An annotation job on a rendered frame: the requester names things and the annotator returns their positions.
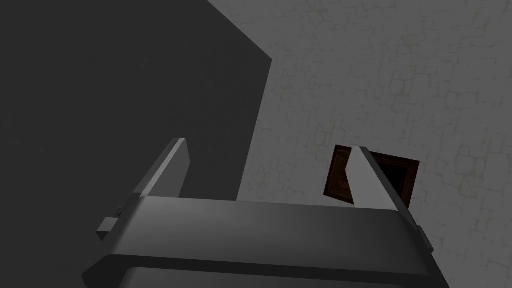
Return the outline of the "dark brown framed picture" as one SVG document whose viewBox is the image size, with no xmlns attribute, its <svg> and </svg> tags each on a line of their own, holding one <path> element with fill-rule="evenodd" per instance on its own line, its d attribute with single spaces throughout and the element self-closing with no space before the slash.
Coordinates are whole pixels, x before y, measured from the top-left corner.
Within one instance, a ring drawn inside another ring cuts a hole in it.
<svg viewBox="0 0 512 288">
<path fill-rule="evenodd" d="M 323 195 L 353 205 L 353 195 L 346 175 L 351 150 L 347 146 L 335 146 Z M 409 208 L 420 162 L 379 152 L 370 153 L 406 208 Z"/>
</svg>

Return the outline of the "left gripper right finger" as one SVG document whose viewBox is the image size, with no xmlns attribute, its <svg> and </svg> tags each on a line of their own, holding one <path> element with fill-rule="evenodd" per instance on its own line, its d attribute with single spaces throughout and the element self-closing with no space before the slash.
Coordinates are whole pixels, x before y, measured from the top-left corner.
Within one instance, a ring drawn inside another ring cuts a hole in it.
<svg viewBox="0 0 512 288">
<path fill-rule="evenodd" d="M 357 208 L 407 212 L 403 200 L 366 147 L 351 148 L 347 180 Z"/>
</svg>

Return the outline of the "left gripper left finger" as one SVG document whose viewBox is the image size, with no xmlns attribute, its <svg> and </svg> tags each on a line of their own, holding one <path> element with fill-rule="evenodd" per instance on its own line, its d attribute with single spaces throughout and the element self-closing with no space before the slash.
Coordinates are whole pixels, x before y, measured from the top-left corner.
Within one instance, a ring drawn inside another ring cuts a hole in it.
<svg viewBox="0 0 512 288">
<path fill-rule="evenodd" d="M 132 192 L 136 197 L 178 198 L 190 166 L 187 141 L 174 138 Z"/>
</svg>

